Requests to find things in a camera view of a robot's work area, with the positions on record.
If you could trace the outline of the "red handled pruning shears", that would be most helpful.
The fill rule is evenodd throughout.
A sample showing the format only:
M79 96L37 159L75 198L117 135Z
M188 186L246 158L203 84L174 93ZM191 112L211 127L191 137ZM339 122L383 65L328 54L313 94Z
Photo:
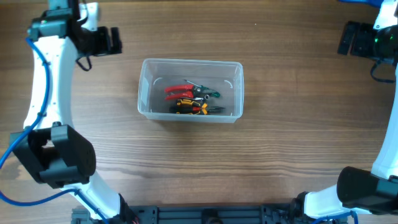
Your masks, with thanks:
M206 98L202 89L193 84L169 86L164 90L165 100L177 100L179 98Z

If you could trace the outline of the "black red screwdriver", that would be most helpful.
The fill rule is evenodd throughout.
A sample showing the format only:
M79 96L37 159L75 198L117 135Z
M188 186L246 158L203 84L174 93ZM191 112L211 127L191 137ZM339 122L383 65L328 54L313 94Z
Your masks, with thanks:
M169 112L175 114L200 114L201 108L196 106L171 106Z

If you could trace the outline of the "green handled screwdriver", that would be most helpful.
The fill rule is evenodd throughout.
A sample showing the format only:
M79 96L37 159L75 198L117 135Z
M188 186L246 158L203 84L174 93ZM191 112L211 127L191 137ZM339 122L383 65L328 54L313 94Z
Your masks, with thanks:
M203 85L197 85L196 83L193 83L189 80L185 80L185 81L187 83L193 85L193 88L192 88L193 97L202 97L205 95L209 95L210 97L215 97L215 98L220 97L220 93L214 89L208 88Z

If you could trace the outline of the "orange black needle-nose pliers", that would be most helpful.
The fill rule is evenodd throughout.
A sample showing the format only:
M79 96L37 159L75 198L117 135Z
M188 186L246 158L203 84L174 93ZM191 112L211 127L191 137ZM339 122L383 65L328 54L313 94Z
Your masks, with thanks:
M212 113L220 113L224 110L221 106L209 106L207 103L197 100L191 100L188 98L178 99L173 106L196 106L201 108L201 113L199 115L208 115Z

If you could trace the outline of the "silver L-shaped socket wrench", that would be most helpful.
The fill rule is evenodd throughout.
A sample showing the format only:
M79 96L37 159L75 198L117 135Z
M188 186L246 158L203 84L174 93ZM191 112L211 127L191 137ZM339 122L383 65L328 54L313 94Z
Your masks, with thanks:
M194 97L193 100L206 101L209 98L210 98L209 95L205 95L205 96L202 96L202 97Z

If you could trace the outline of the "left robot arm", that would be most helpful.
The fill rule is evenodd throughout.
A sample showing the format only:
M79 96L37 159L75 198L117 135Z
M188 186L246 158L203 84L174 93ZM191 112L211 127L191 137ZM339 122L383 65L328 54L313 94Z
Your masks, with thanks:
M116 27L98 25L95 2L49 1L32 20L27 44L34 54L32 96L23 130L10 136L2 161L13 154L39 184L74 196L91 223L138 223L123 197L96 171L93 145L78 133L71 111L72 76L81 59L120 54Z

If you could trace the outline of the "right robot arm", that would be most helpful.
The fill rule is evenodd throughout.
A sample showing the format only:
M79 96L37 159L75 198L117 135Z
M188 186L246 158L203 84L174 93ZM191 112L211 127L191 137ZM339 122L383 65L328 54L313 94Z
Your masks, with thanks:
M368 170L347 166L336 184L305 192L301 214L316 222L348 215L397 215L397 78L375 78L394 87L385 136Z

